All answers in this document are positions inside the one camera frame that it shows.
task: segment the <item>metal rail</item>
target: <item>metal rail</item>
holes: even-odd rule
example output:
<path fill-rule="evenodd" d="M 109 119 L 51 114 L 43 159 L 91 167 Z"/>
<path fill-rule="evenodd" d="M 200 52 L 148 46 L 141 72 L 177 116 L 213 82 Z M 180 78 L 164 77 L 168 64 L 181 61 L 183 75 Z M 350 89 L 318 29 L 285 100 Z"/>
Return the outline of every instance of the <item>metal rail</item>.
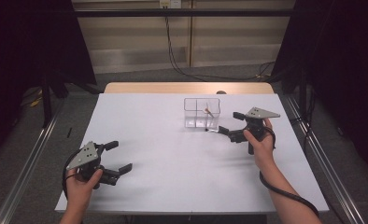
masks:
<path fill-rule="evenodd" d="M 11 220 L 16 207 L 21 200 L 21 196 L 23 195 L 27 184 L 32 176 L 32 173 L 35 169 L 36 163 L 39 157 L 42 154 L 42 151 L 45 145 L 50 138 L 50 134 L 53 131 L 55 126 L 56 120 L 58 115 L 60 114 L 62 107 L 64 105 L 64 100 L 62 100 L 56 109 L 56 113 L 53 116 L 52 120 L 50 121 L 49 125 L 46 128 L 41 130 L 40 135 L 38 136 L 37 141 L 35 142 L 35 146 L 30 153 L 29 158 L 27 159 L 26 163 L 24 164 L 23 168 L 21 169 L 21 173 L 17 178 L 13 188 L 11 189 L 10 193 L 4 200 L 3 204 L 0 207 L 0 224 L 8 224 Z"/>
<path fill-rule="evenodd" d="M 77 17 L 290 17 L 293 9 L 77 9 Z"/>
<path fill-rule="evenodd" d="M 290 108 L 294 115 L 299 118 L 301 117 L 299 112 L 299 106 L 295 99 L 292 96 L 289 96 L 288 102 Z M 341 204 L 342 208 L 344 209 L 345 213 L 347 214 L 347 218 L 349 219 L 350 223 L 353 224 L 360 224 L 364 223 L 364 220 L 361 217 L 361 214 L 356 207 L 355 202 L 353 201 L 350 194 L 347 192 L 344 184 L 342 183 L 341 179 L 338 177 L 338 174 L 333 169 L 332 164 L 330 163 L 326 153 L 324 152 L 323 148 L 321 147 L 317 137 L 313 133 L 312 129 L 309 130 L 309 125 L 307 122 L 300 120 L 300 127 L 306 136 L 306 132 L 308 132 L 307 141 L 311 146 L 318 163 L 320 164 L 324 174 L 326 175 L 328 181 L 330 182 L 333 191 L 338 198 L 339 203 Z"/>

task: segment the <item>power outlet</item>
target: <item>power outlet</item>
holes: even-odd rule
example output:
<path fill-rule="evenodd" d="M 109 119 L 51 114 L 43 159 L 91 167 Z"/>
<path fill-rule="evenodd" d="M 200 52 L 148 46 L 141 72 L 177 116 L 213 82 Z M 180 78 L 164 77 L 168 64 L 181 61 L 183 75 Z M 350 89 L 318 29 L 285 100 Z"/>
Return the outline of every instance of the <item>power outlet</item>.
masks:
<path fill-rule="evenodd" d="M 170 8 L 181 8 L 181 0 L 170 0 Z"/>
<path fill-rule="evenodd" d="M 170 8 L 170 0 L 160 0 L 160 8 Z"/>

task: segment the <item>human hand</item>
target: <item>human hand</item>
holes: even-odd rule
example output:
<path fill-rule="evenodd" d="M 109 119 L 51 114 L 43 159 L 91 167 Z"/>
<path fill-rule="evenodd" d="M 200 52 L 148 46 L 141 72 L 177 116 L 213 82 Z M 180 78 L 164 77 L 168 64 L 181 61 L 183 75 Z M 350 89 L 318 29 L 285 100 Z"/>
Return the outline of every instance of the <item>human hand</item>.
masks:
<path fill-rule="evenodd" d="M 67 211 L 85 213 L 92 195 L 93 187 L 102 177 L 103 170 L 97 170 L 89 181 L 81 178 L 76 169 L 67 172 Z"/>
<path fill-rule="evenodd" d="M 266 127 L 272 130 L 272 124 L 269 119 L 264 119 L 263 122 Z M 255 162 L 260 170 L 268 165 L 275 164 L 273 156 L 274 139 L 269 132 L 265 132 L 261 142 L 259 142 L 248 130 L 244 130 L 243 135 L 254 148 Z"/>

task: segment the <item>tabletop surface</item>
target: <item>tabletop surface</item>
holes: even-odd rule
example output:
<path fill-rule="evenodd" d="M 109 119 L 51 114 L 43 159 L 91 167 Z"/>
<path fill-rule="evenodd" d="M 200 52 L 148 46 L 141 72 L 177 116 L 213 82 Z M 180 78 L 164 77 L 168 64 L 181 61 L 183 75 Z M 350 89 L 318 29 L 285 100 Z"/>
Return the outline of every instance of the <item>tabletop surface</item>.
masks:
<path fill-rule="evenodd" d="M 257 106 L 276 112 L 276 163 L 282 173 L 319 211 L 328 206 L 304 157 L 284 108 L 276 94 L 100 94 L 82 145 L 120 141 L 102 155 L 112 170 L 132 163 L 133 170 L 117 186 L 102 185 L 89 211 L 116 214 L 259 214 L 275 208 L 247 143 L 204 129 L 185 128 L 185 98 L 218 97 L 219 125 L 244 127 L 233 112 Z M 57 211 L 64 211 L 62 195 Z"/>

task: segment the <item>clear plastic container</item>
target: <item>clear plastic container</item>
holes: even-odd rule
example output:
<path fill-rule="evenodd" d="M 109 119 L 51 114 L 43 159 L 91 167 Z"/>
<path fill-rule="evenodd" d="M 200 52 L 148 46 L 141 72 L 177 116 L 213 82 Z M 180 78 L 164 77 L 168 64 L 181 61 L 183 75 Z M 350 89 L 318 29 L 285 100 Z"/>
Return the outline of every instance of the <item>clear plastic container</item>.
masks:
<path fill-rule="evenodd" d="M 185 127 L 217 129 L 219 126 L 218 98 L 184 99 Z"/>

